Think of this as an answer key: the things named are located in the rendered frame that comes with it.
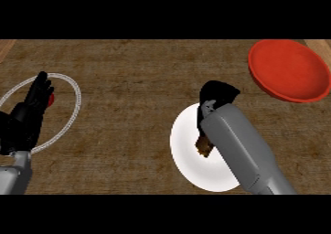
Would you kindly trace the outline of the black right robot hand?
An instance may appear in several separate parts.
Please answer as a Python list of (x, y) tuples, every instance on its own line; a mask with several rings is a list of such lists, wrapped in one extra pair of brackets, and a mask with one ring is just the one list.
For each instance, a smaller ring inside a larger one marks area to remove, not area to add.
[(216, 101), (213, 108), (217, 109), (227, 103), (233, 103), (241, 91), (218, 80), (210, 80), (199, 91), (199, 106), (196, 108), (196, 122), (204, 120), (202, 105), (207, 101)]

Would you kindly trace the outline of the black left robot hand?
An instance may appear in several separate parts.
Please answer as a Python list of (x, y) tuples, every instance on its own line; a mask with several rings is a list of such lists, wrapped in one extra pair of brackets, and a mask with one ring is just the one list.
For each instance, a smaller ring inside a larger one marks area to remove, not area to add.
[(10, 113), (0, 111), (0, 155), (31, 151), (38, 143), (43, 115), (55, 92), (47, 73), (40, 72)]

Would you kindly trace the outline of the red bowl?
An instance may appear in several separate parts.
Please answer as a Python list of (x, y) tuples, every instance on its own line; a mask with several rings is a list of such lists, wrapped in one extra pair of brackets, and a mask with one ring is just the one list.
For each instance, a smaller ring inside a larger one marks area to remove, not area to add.
[(260, 40), (248, 50), (250, 75), (276, 99), (320, 101), (331, 91), (331, 71), (322, 57), (289, 39)]

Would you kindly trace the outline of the brown sweet potato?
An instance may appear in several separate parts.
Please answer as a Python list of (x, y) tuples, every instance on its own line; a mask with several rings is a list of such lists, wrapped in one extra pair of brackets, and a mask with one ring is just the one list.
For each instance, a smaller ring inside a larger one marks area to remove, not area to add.
[(196, 151), (204, 156), (208, 157), (213, 151), (214, 145), (207, 136), (199, 136), (196, 139)]

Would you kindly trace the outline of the white plate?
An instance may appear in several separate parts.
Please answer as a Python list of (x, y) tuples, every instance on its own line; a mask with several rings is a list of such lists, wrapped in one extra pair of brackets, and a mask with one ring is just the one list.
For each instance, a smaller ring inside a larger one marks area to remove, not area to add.
[(187, 106), (171, 126), (170, 151), (176, 166), (187, 181), (210, 192), (226, 192), (239, 186), (239, 181), (217, 149), (204, 157), (196, 149), (198, 103)]

